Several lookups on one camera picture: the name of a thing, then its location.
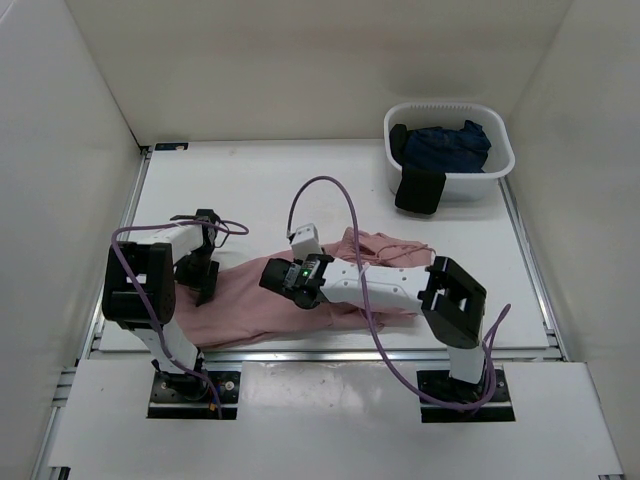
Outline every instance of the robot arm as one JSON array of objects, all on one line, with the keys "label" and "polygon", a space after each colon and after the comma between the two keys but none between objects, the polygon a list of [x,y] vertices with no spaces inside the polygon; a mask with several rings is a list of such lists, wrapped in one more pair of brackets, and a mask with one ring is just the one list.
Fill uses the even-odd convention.
[{"label": "robot arm", "polygon": [[[195,216],[177,216],[171,220],[195,219],[214,225],[220,223],[213,210],[198,210]],[[138,242],[118,242],[158,316],[173,359],[196,371],[200,369],[200,351],[184,336],[173,319],[176,304],[174,281],[198,292],[196,305],[213,297],[219,267],[217,262],[211,261],[215,238],[216,230],[212,228],[176,225]],[[164,354],[149,314],[113,249],[109,251],[107,262],[102,311],[106,319],[117,322],[144,342],[155,358],[157,370],[170,375],[184,375]]]},{"label": "robot arm", "polygon": [[[296,260],[269,260],[260,286],[304,309],[315,308],[323,302],[346,302],[362,307],[357,266],[317,253],[320,246],[312,227],[299,228],[291,238]],[[304,254],[307,256],[302,260],[300,257]],[[447,257],[436,257],[429,267],[370,266],[365,274],[374,310],[375,307],[397,307],[424,315],[435,337],[447,345],[450,376],[474,385],[482,380],[484,352],[480,336],[486,290],[473,277]]]}]

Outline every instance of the cable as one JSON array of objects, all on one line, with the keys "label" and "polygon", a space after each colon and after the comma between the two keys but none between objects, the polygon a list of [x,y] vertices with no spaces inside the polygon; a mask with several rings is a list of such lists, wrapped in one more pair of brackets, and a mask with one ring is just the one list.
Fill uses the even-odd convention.
[{"label": "cable", "polygon": [[[384,361],[386,366],[389,368],[391,373],[398,379],[398,381],[402,383],[405,387],[407,387],[411,392],[415,393],[421,400],[424,400],[425,402],[431,403],[433,405],[437,405],[442,408],[447,408],[450,410],[468,411],[468,412],[475,413],[475,411],[477,411],[485,403],[491,400],[491,397],[493,397],[493,394],[496,391],[496,372],[493,366],[493,360],[491,359],[491,348],[493,347],[493,341],[495,340],[495,335],[498,330],[498,327],[500,326],[504,318],[507,316],[507,313],[509,313],[509,310],[511,309],[511,305],[510,304],[505,305],[505,307],[502,309],[502,312],[500,312],[500,315],[498,316],[496,323],[489,329],[489,331],[487,332],[487,335],[485,336],[482,342],[482,349],[484,350],[485,359],[486,359],[486,375],[485,375],[483,396],[479,400],[473,403],[445,402],[438,398],[427,395],[424,392],[421,392],[415,386],[413,386],[411,382],[409,382],[409,380],[407,380],[393,365],[393,363],[391,362],[391,359],[387,355],[387,352],[385,352],[384,347],[382,346],[382,343],[380,342],[380,338],[378,337],[378,332],[376,331],[376,327],[373,321],[373,315],[371,312],[371,303],[369,301],[369,291],[367,288],[367,278],[364,272],[362,272],[363,265],[362,265],[362,258],[360,254],[360,235],[359,235],[359,229],[358,229],[358,218],[356,216],[356,209],[353,205],[353,201],[351,200],[351,196],[349,195],[349,192],[347,192],[347,189],[344,187],[344,185],[342,185],[335,178],[329,177],[326,175],[313,177],[312,179],[305,182],[305,184],[302,185],[302,187],[300,187],[300,190],[298,190],[298,193],[296,193],[295,197],[293,197],[293,202],[291,202],[291,209],[289,210],[289,218],[287,220],[287,234],[291,232],[291,223],[293,222],[293,213],[295,211],[296,204],[300,199],[300,196],[307,189],[309,185],[322,180],[331,182],[335,186],[337,186],[342,192],[342,194],[344,195],[347,201],[347,204],[349,205],[349,211],[351,213],[351,221],[353,223],[353,231],[354,231],[353,236],[354,236],[354,246],[356,251],[356,265],[358,266],[358,271],[361,272],[361,276],[362,276],[361,284],[362,284],[362,297],[364,300],[365,318],[367,320],[367,325],[369,326],[369,331],[371,332],[371,336],[373,337],[373,342],[375,343],[376,349],[380,353],[382,360]],[[490,347],[487,346],[486,340],[489,340]]]},{"label": "cable", "polygon": [[127,259],[122,253],[122,249],[120,249],[120,245],[118,245],[118,236],[125,232],[164,230],[166,228],[173,228],[175,226],[189,226],[189,225],[202,225],[205,227],[213,228],[214,230],[217,230],[219,232],[226,233],[227,235],[247,235],[249,233],[249,229],[247,227],[245,227],[240,223],[232,222],[230,220],[225,220],[225,225],[233,225],[235,227],[241,228],[242,230],[232,231],[232,230],[229,230],[228,228],[220,227],[210,222],[204,222],[200,220],[186,220],[181,222],[167,223],[164,225],[146,225],[146,226],[118,228],[111,235],[111,246],[113,248],[113,252],[115,253],[118,260],[120,261],[122,268],[124,269],[129,279],[131,280],[131,284],[133,285],[133,288],[135,288],[136,292],[138,292],[138,295],[140,295],[140,300],[142,300],[142,303],[145,309],[147,310],[147,313],[149,314],[149,318],[151,319],[151,328],[153,329],[154,332],[158,334],[162,353],[165,354],[165,356],[176,368],[179,368],[186,374],[193,375],[194,377],[199,378],[207,385],[207,387],[211,390],[212,398],[216,405],[216,410],[218,411],[218,418],[222,419],[222,404],[220,402],[220,396],[218,395],[218,391],[215,385],[207,375],[200,372],[196,372],[195,370],[192,370],[190,368],[187,368],[181,362],[173,358],[173,355],[171,354],[171,352],[169,351],[169,348],[167,347],[167,343],[165,341],[164,333],[162,332],[162,326],[160,325],[158,316],[156,315],[156,312],[153,310],[153,305],[151,305],[151,302],[149,301],[149,298],[147,297],[147,294],[145,293],[144,288],[142,288],[142,285],[140,285],[140,282],[138,282],[138,279],[136,278],[136,274],[133,272],[133,270],[131,269],[131,266],[129,265],[129,262],[127,262]]}]

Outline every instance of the pink garment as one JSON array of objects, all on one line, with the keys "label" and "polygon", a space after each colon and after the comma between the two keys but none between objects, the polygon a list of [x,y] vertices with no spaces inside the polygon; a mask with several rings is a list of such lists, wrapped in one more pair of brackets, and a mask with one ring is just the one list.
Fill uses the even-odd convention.
[{"label": "pink garment", "polygon": [[[347,228],[342,240],[324,245],[329,255],[355,262],[353,229]],[[388,267],[431,265],[434,250],[420,242],[398,240],[382,233],[360,231],[362,261]],[[291,300],[258,285],[269,258],[293,259],[290,250],[257,258],[220,272],[213,300],[198,308],[195,295],[176,285],[175,318],[186,337],[199,347],[228,347],[255,343],[278,334],[308,332],[323,328],[361,329],[367,323],[353,305],[321,304],[302,310]],[[404,318],[414,314],[404,314]],[[398,312],[376,315],[379,328],[390,320],[400,320]]]}]

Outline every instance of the white table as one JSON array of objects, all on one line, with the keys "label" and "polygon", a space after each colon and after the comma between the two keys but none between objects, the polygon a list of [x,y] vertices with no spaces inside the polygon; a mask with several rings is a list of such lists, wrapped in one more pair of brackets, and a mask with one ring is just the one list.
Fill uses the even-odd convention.
[{"label": "white table", "polygon": [[[215,259],[221,268],[288,248],[285,228],[298,188],[316,175],[331,175],[348,189],[360,228],[419,240],[453,258],[488,292],[484,330],[506,303],[513,308],[501,326],[497,349],[544,349],[548,346],[540,308],[529,281],[499,186],[476,203],[444,204],[432,218],[410,216],[394,206],[384,176],[380,140],[206,142],[184,151],[155,151],[151,157],[134,224],[166,223],[176,214],[213,208],[225,219],[251,229],[231,237]],[[351,224],[338,189],[330,183],[311,186],[301,198],[294,226],[313,222],[321,241],[334,242]],[[388,349],[444,349],[423,317],[386,327]],[[236,347],[234,351],[373,350],[366,330],[319,331]],[[144,345],[112,322],[105,323],[100,350],[141,351]]]}]

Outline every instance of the purple cable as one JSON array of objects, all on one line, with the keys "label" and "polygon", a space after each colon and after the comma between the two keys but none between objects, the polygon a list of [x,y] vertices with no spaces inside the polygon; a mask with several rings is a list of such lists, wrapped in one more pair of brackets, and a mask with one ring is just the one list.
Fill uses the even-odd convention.
[{"label": "purple cable", "polygon": [[[353,205],[353,201],[351,200],[351,196],[349,195],[349,192],[347,192],[347,189],[335,178],[329,177],[326,175],[321,175],[318,177],[314,177],[311,180],[308,180],[304,185],[302,185],[302,187],[300,187],[300,190],[298,190],[298,193],[296,193],[296,196],[293,198],[293,202],[291,203],[291,209],[289,210],[289,218],[287,221],[287,234],[289,234],[289,232],[291,231],[291,224],[293,222],[293,212],[296,208],[296,204],[298,203],[298,199],[300,198],[302,193],[307,189],[309,185],[321,180],[326,180],[336,185],[340,189],[340,191],[342,191],[342,194],[347,200],[347,204],[349,205],[349,211],[351,212],[351,221],[353,222],[353,231],[354,231],[353,243],[356,250],[356,265],[358,266],[358,271],[362,272],[363,264],[362,264],[362,258],[360,255],[360,238],[359,238],[360,236],[359,236],[359,229],[358,229],[358,218],[356,216],[356,209]],[[424,392],[421,392],[416,387],[414,387],[411,384],[411,382],[409,382],[409,380],[407,380],[393,365],[393,363],[391,362],[391,359],[387,355],[387,352],[385,352],[384,347],[382,346],[382,343],[380,342],[380,338],[378,337],[378,332],[376,331],[376,326],[373,322],[373,315],[371,312],[371,303],[369,301],[369,291],[367,288],[367,278],[364,272],[362,272],[362,297],[364,300],[364,311],[365,311],[365,318],[367,320],[367,325],[369,326],[369,331],[371,332],[371,336],[373,337],[373,342],[375,343],[376,349],[380,353],[382,360],[387,365],[389,370],[391,370],[391,373],[393,373],[393,375],[398,379],[398,381],[402,383],[405,387],[407,387],[410,391],[415,393],[418,397],[420,397],[421,400],[424,400],[425,402],[431,403],[433,405],[437,405],[442,408],[447,408],[450,410],[471,411],[471,412],[477,411],[485,403],[491,400],[491,397],[493,397],[493,394],[496,391],[496,372],[493,366],[493,360],[491,359],[491,347],[493,347],[493,341],[495,339],[498,326],[500,325],[500,323],[502,323],[504,318],[507,316],[507,313],[509,313],[509,310],[511,309],[510,304],[505,305],[505,307],[502,309],[502,312],[500,312],[500,315],[498,316],[496,323],[489,329],[489,331],[487,332],[487,335],[485,336],[485,340],[483,340],[482,342],[482,349],[484,350],[486,364],[487,364],[486,365],[487,372],[485,377],[483,396],[480,398],[480,400],[477,400],[473,403],[456,403],[456,402],[445,402],[438,398],[427,395]],[[491,347],[488,347],[486,344],[486,339],[489,339],[489,338],[490,338]]]},{"label": "purple cable", "polygon": [[174,222],[174,223],[166,223],[164,225],[121,227],[121,228],[118,228],[111,235],[111,246],[113,247],[113,252],[116,254],[116,257],[120,261],[122,268],[124,269],[129,279],[131,280],[131,285],[133,285],[133,288],[135,288],[136,292],[138,292],[138,295],[140,295],[140,300],[142,300],[144,307],[147,309],[147,313],[149,314],[149,318],[151,319],[151,328],[153,328],[153,331],[158,334],[158,338],[160,339],[160,348],[162,349],[162,353],[166,355],[166,357],[169,359],[169,361],[173,365],[175,365],[177,368],[182,370],[184,373],[193,375],[194,377],[199,378],[200,380],[206,383],[207,387],[211,390],[211,393],[213,395],[214,403],[216,404],[216,409],[218,410],[219,419],[222,419],[222,404],[220,402],[220,396],[218,395],[218,391],[215,385],[207,375],[200,372],[196,372],[195,370],[192,370],[190,368],[187,368],[178,360],[173,358],[173,355],[169,351],[169,348],[167,347],[167,343],[164,339],[164,333],[162,332],[162,326],[160,325],[158,316],[156,315],[156,312],[153,310],[153,305],[151,305],[151,302],[149,301],[149,298],[147,297],[147,294],[145,293],[144,288],[142,288],[142,285],[140,285],[140,282],[138,282],[138,279],[136,278],[135,273],[131,269],[129,262],[127,262],[127,259],[125,258],[124,254],[122,253],[122,250],[120,249],[120,246],[118,245],[118,236],[121,233],[125,233],[125,232],[164,230],[165,228],[172,228],[175,226],[189,226],[189,225],[203,225],[205,227],[213,228],[216,231],[226,233],[227,235],[247,235],[249,233],[249,229],[240,223],[232,222],[230,220],[225,220],[224,222],[221,222],[221,223],[224,223],[225,225],[233,225],[241,228],[242,230],[232,231],[232,230],[229,230],[228,228],[220,227],[209,222],[204,222],[200,220],[186,220],[186,221],[180,221],[180,222]]}]

